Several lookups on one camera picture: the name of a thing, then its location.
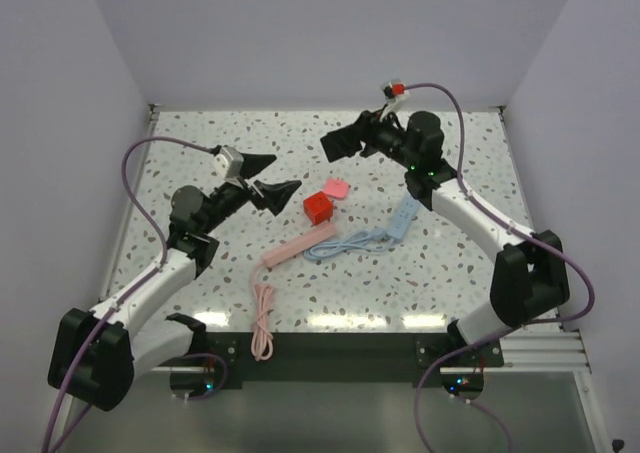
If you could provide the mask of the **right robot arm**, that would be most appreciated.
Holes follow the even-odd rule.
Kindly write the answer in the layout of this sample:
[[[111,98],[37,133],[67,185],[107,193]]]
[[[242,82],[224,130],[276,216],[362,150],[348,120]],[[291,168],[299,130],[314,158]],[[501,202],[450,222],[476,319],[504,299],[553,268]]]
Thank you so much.
[[[459,183],[443,157],[441,121],[431,112],[410,115],[402,127],[395,114],[364,111],[357,120],[325,134],[330,162],[381,153],[405,168],[407,190],[426,209],[452,222],[493,262],[488,300],[452,321],[445,342],[448,359],[469,365],[480,340],[517,329],[564,304],[570,296],[562,244],[551,231],[534,233],[503,215]]]

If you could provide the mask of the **red cube plug adapter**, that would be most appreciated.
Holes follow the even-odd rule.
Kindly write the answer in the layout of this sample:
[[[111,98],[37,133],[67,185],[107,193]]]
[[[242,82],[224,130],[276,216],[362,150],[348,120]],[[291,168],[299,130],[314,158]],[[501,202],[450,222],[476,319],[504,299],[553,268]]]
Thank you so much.
[[[303,201],[303,210],[311,224],[318,226],[332,218],[334,206],[329,197],[319,191]]]

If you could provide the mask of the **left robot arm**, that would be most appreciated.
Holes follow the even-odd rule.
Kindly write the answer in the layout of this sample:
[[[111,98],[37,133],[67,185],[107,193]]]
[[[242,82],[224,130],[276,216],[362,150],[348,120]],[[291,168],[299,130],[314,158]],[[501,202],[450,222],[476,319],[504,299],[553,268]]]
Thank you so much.
[[[48,384],[103,411],[114,409],[136,379],[173,358],[200,363],[207,353],[206,327],[181,314],[176,336],[157,346],[135,343],[147,321],[210,266],[219,247],[213,231],[245,204],[279,215],[301,181],[268,184],[256,175],[273,154],[242,154],[216,147],[214,163],[223,182],[211,193],[185,185],[171,197],[169,230],[156,259],[123,290],[88,311],[69,310],[58,327]]]

